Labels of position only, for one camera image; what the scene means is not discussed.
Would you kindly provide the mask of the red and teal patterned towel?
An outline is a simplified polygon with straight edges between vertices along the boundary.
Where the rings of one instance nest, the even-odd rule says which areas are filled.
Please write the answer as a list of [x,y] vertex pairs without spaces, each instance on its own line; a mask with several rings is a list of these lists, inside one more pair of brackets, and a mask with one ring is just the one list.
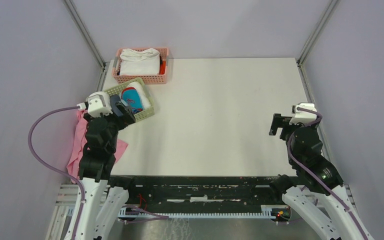
[[138,114],[144,110],[141,97],[134,87],[125,88],[121,92],[121,99],[131,107],[133,114]]

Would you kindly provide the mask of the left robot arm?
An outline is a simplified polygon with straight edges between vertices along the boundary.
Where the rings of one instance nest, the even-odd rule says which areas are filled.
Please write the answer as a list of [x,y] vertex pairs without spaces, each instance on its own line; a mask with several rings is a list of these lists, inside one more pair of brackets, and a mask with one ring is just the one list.
[[93,225],[98,216],[101,197],[116,162],[119,131],[134,124],[136,119],[130,105],[121,100],[111,105],[108,115],[91,116],[85,112],[86,142],[79,161],[80,181],[77,200],[66,240],[92,240]]

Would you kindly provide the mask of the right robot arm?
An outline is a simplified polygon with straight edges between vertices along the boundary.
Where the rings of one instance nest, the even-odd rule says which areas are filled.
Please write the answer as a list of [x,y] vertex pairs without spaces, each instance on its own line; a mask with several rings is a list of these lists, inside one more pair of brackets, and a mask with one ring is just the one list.
[[311,117],[297,123],[294,117],[275,113],[269,135],[274,136],[281,129],[280,139],[286,143],[289,164],[324,210],[311,203],[287,175],[279,175],[269,184],[269,199],[291,207],[322,240],[372,240],[338,170],[322,156],[323,143],[317,132],[322,116],[315,111],[310,113]]

